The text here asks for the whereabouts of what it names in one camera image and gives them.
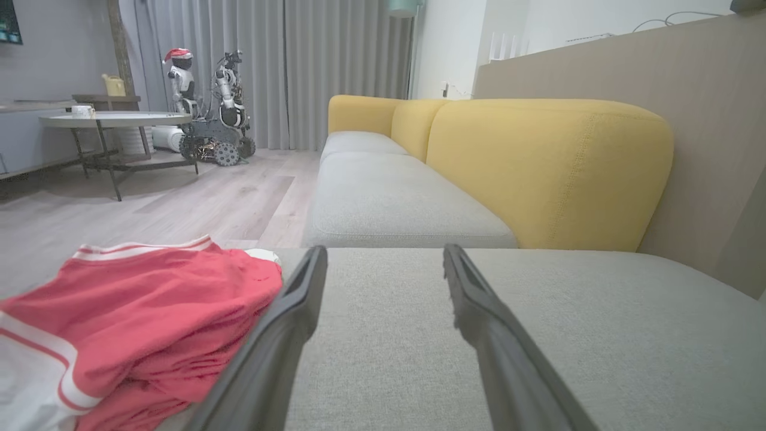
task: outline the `red and white garment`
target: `red and white garment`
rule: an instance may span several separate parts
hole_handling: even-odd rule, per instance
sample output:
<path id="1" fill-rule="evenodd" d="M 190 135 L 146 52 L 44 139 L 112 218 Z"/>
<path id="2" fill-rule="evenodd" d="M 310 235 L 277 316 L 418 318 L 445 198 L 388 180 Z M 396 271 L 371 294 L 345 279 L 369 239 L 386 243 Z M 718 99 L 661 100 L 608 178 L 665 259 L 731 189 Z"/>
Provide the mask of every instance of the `red and white garment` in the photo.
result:
<path id="1" fill-rule="evenodd" d="M 156 428 L 205 398 L 281 287 L 277 263 L 207 236 L 84 245 L 0 302 L 2 428 Z"/>

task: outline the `sofa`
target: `sofa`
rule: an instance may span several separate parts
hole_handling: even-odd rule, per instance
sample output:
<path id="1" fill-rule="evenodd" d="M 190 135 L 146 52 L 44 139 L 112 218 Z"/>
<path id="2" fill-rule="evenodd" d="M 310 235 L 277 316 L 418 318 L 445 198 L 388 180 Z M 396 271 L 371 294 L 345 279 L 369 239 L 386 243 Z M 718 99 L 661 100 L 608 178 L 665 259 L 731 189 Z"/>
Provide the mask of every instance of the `sofa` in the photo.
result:
<path id="1" fill-rule="evenodd" d="M 634 252 L 673 134 L 605 100 L 335 96 L 306 246 Z"/>
<path id="2" fill-rule="evenodd" d="M 275 252 L 287 279 L 306 250 Z M 599 429 L 766 429 L 758 301 L 640 253 L 466 252 Z M 328 250 L 284 429 L 492 429 L 442 261 L 435 248 Z"/>

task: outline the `white cup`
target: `white cup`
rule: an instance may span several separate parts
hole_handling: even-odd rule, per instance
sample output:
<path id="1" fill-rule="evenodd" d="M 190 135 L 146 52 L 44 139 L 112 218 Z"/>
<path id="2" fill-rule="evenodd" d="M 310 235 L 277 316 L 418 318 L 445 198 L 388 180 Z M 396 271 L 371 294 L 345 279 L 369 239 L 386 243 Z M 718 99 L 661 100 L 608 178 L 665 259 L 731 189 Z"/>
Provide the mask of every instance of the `white cup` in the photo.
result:
<path id="1" fill-rule="evenodd" d="M 88 118 L 93 119 L 96 117 L 96 110 L 90 105 L 74 105 L 72 106 L 72 118 Z"/>

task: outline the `gray curtain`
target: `gray curtain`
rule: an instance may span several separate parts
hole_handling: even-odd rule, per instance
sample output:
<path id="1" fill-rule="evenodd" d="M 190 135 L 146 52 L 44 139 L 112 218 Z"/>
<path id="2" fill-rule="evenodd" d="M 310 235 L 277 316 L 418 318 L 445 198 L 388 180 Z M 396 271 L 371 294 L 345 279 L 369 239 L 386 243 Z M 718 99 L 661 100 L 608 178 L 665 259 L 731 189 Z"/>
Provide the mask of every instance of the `gray curtain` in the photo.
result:
<path id="1" fill-rule="evenodd" d="M 257 146 L 321 150 L 330 97 L 406 97 L 412 20 L 390 18 L 387 4 L 387 0 L 147 0 L 137 4 L 143 13 L 136 11 L 139 20 L 142 15 L 149 20 L 147 38 L 155 39 L 156 49 L 142 36 L 147 87 L 161 89 L 170 101 L 165 77 L 169 66 L 158 75 L 152 62 L 158 52 L 164 56 L 172 48 L 188 48 L 195 56 L 197 95 L 204 95 L 210 104 L 211 68 L 225 51 L 240 49 L 244 102 Z"/>

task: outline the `white wall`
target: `white wall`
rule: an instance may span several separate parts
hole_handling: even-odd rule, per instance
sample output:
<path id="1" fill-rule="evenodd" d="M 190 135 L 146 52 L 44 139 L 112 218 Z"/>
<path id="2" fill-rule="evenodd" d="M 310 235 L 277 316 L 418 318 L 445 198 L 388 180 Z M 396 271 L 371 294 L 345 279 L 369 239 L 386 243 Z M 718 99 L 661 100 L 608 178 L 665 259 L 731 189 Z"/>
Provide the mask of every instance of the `white wall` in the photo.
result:
<path id="1" fill-rule="evenodd" d="M 487 0 L 427 0 L 421 11 L 414 97 L 442 98 L 441 81 L 470 93 Z M 450 99 L 461 96 L 451 88 Z"/>
<path id="2" fill-rule="evenodd" d="M 529 13 L 529 3 L 530 0 L 486 0 L 484 26 L 479 43 L 479 66 L 489 63 L 493 33 L 496 38 L 496 55 L 499 53 L 500 38 L 503 33 L 507 37 L 506 53 L 512 49 L 514 36 L 517 40 L 516 47 L 521 45 Z"/>
<path id="3" fill-rule="evenodd" d="M 732 0 L 531 0 L 526 20 L 525 41 L 528 54 L 565 46 L 575 38 L 613 33 L 630 33 L 638 24 L 649 19 L 665 19 L 673 12 L 698 11 L 730 14 Z M 669 21 L 679 24 L 704 15 L 682 14 Z M 641 30 L 662 27 L 651 22 Z"/>
<path id="4" fill-rule="evenodd" d="M 117 74 L 104 0 L 16 0 L 23 45 L 0 44 L 0 100 L 106 93 Z"/>

